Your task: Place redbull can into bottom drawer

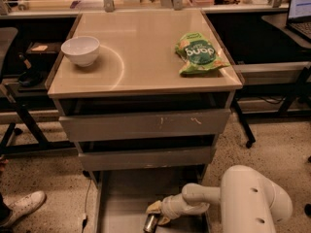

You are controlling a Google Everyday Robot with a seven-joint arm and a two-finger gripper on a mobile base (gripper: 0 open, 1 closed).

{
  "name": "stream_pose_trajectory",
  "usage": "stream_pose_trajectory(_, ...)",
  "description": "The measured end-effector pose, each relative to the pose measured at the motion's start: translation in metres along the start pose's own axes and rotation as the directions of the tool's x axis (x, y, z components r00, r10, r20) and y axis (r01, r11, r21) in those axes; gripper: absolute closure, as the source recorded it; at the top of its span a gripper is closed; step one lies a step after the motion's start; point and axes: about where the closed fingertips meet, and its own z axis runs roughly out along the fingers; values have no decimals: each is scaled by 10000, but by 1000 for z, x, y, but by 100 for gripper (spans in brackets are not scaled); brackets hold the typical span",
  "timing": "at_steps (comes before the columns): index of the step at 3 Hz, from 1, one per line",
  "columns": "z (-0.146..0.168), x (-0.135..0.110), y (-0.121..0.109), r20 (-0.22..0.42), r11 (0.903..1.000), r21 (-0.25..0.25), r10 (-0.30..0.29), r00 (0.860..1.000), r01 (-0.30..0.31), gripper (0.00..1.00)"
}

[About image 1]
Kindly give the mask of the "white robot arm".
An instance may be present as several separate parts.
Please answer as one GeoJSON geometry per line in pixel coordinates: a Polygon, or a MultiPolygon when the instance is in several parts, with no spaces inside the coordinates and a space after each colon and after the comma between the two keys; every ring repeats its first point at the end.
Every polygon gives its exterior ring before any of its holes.
{"type": "Polygon", "coordinates": [[[223,233],[276,233],[275,225],[293,213],[284,188],[244,165],[228,168],[218,187],[188,183],[179,194],[155,201],[146,213],[165,225],[180,216],[202,215],[212,205],[221,207],[223,233]]]}

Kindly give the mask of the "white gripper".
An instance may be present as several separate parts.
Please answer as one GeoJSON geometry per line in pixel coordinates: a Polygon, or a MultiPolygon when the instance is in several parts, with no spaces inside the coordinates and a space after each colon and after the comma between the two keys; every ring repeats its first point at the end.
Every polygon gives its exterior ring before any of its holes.
{"type": "Polygon", "coordinates": [[[158,225],[166,225],[171,219],[176,219],[183,215],[189,215],[193,209],[193,206],[189,205],[183,198],[182,194],[170,195],[165,197],[162,202],[159,200],[149,205],[146,213],[160,215],[158,218],[158,225]]]}

